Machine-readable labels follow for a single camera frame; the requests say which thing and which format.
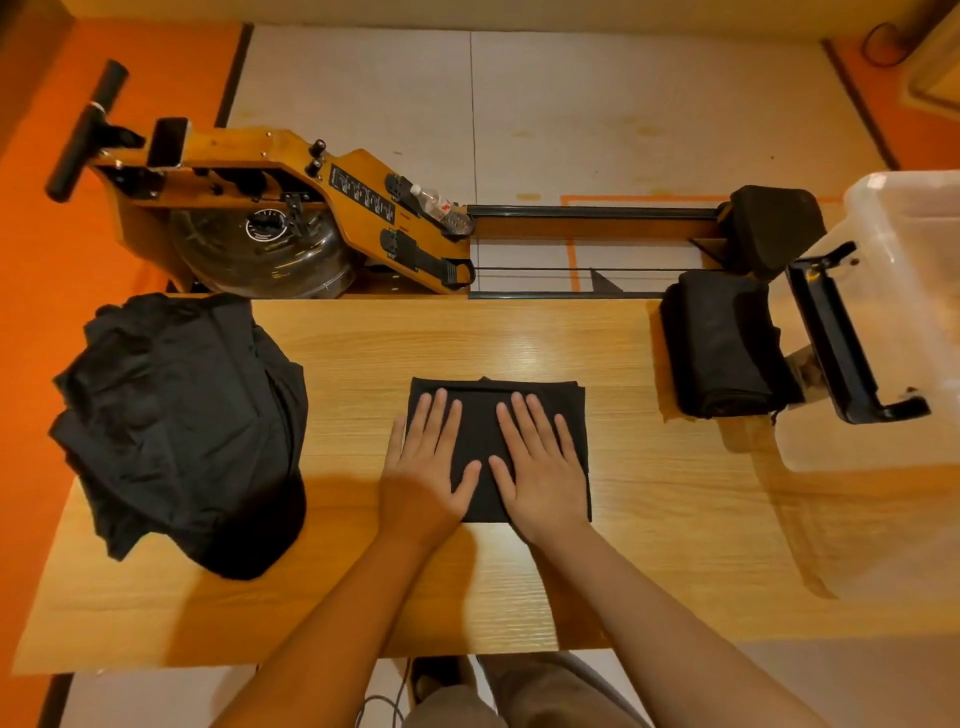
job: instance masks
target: plastic bottle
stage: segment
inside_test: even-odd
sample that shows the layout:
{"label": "plastic bottle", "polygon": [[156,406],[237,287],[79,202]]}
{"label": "plastic bottle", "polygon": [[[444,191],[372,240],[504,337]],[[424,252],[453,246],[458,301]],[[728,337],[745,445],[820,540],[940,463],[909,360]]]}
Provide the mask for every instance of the plastic bottle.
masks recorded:
{"label": "plastic bottle", "polygon": [[457,212],[450,201],[435,189],[423,189],[419,184],[410,187],[410,194],[417,198],[423,211],[447,228],[454,235],[469,235],[473,221],[469,215]]}

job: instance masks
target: round gauge label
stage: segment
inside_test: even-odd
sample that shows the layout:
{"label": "round gauge label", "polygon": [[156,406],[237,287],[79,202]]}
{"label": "round gauge label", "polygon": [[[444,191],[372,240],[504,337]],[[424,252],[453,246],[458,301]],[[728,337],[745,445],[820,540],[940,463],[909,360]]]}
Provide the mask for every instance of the round gauge label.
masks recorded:
{"label": "round gauge label", "polygon": [[278,209],[260,209],[247,218],[247,235],[260,243],[271,243],[287,231],[287,216]]}

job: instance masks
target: black fabric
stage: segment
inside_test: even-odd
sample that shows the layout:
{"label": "black fabric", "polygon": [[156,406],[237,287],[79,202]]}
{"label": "black fabric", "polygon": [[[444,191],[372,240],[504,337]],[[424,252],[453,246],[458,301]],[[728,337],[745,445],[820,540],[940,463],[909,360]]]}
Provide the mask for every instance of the black fabric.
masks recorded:
{"label": "black fabric", "polygon": [[759,280],[776,278],[827,234],[817,198],[805,189],[748,184],[730,202],[721,227],[738,249],[737,272],[753,273]]}
{"label": "black fabric", "polygon": [[478,381],[438,381],[436,379],[414,378],[410,385],[410,399],[407,402],[407,426],[413,421],[417,402],[424,392],[434,394],[438,389],[448,392],[446,410],[454,400],[463,403],[463,415],[460,421],[460,434],[453,449],[453,461],[450,466],[450,483],[456,488],[464,475],[464,468],[471,460],[483,463],[480,482],[464,522],[497,523],[508,522],[510,518],[503,507],[503,500],[493,480],[489,458],[499,455],[507,463],[510,474],[514,475],[514,460],[507,451],[507,443],[500,432],[496,419],[496,405],[504,402],[513,414],[510,395],[519,392],[524,397],[537,395],[540,403],[553,424],[555,415],[563,415],[573,438],[577,458],[587,476],[587,518],[592,520],[590,505],[590,484],[587,450],[586,390],[575,381],[532,383],[520,381],[493,381],[483,378]]}
{"label": "black fabric", "polygon": [[667,288],[660,317],[682,412],[759,415],[801,400],[767,294],[766,283],[717,271],[687,271]]}
{"label": "black fabric", "polygon": [[121,560],[155,532],[226,578],[262,574],[306,513],[302,367],[228,294],[136,296],[84,333],[55,379],[67,409],[50,435],[108,554]]}

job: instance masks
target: person's leg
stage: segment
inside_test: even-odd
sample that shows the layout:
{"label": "person's leg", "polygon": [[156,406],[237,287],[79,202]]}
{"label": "person's leg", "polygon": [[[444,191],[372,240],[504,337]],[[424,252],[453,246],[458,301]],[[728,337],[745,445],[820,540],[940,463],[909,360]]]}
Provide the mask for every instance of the person's leg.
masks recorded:
{"label": "person's leg", "polygon": [[630,703],[583,661],[567,653],[478,655],[510,728],[650,728]]}
{"label": "person's leg", "polygon": [[507,728],[476,691],[466,685],[440,688],[410,711],[403,728]]}

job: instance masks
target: table top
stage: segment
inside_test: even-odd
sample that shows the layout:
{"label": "table top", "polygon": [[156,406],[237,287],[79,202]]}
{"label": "table top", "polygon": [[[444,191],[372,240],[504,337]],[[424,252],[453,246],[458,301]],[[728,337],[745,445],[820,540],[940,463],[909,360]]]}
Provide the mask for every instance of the table top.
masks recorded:
{"label": "table top", "polygon": [[[684,417],[657,306],[463,297],[255,302],[257,322],[306,377],[300,466],[308,514],[300,538],[253,582],[206,572],[156,534],[117,563],[94,535],[75,482],[14,671],[262,661],[372,539],[376,480],[412,376],[584,385],[594,525],[732,640],[960,629],[957,597],[838,599],[825,586],[914,543],[913,517],[954,498],[960,471],[790,473],[765,418]],[[386,654],[603,644],[583,602],[508,524],[473,523],[425,569]]]}

